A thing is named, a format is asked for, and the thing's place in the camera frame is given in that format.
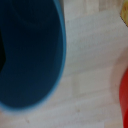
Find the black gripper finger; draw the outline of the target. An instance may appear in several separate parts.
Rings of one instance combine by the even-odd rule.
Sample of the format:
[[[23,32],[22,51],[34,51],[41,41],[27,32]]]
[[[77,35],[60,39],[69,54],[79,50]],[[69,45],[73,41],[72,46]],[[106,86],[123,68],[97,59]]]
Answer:
[[[6,62],[6,54],[5,54],[2,35],[1,35],[1,32],[0,32],[0,73],[3,69],[3,66],[4,66],[5,62]]]

